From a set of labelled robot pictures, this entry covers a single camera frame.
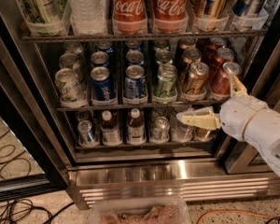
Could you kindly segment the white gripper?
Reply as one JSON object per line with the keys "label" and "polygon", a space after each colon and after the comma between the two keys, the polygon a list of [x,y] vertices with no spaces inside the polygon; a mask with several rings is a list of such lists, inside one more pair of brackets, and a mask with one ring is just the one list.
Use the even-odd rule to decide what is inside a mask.
{"label": "white gripper", "polygon": [[245,85],[236,75],[229,75],[231,98],[220,109],[219,115],[211,106],[179,112],[176,118],[183,124],[224,133],[238,141],[244,141],[245,128],[250,120],[268,105],[254,96],[247,95]]}

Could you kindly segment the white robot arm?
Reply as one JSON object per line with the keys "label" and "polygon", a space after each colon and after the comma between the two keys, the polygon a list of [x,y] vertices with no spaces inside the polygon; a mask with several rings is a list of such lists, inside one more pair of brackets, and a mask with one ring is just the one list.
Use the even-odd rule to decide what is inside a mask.
{"label": "white robot arm", "polygon": [[211,109],[185,111],[176,115],[188,126],[223,132],[254,147],[268,166],[280,177],[280,113],[258,98],[248,95],[236,75],[228,75],[231,98],[218,114]]}

